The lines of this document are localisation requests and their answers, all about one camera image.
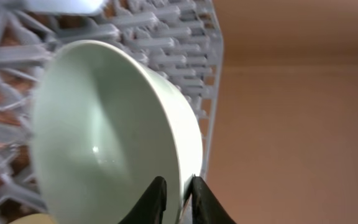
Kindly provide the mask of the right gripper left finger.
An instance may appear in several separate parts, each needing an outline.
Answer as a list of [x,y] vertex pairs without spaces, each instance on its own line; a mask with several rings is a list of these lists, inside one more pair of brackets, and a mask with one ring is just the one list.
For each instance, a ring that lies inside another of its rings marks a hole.
[[166,206],[167,183],[157,176],[119,224],[162,224]]

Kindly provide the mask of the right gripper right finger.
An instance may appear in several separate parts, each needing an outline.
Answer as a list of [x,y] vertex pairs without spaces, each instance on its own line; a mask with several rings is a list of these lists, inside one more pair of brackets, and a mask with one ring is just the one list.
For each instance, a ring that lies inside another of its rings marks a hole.
[[202,177],[192,178],[191,196],[193,224],[236,224]]

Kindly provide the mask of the green bowl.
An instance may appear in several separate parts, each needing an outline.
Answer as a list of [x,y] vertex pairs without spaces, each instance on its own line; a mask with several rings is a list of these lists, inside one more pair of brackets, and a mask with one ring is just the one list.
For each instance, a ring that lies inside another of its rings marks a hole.
[[57,223],[118,223],[154,178],[178,223],[203,140],[181,91],[123,50],[81,40],[45,66],[30,112],[31,162]]

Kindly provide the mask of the yellow cup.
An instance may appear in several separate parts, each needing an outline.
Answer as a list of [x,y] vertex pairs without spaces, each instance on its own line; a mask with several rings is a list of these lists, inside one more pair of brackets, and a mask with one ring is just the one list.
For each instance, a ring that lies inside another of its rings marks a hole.
[[56,224],[56,222],[49,214],[36,213],[9,222],[9,224]]

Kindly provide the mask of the small light blue bowl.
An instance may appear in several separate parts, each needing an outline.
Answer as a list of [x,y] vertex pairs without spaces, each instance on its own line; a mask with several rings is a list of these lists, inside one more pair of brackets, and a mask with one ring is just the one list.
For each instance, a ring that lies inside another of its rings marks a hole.
[[91,16],[100,13],[107,0],[24,0],[26,10],[41,14]]

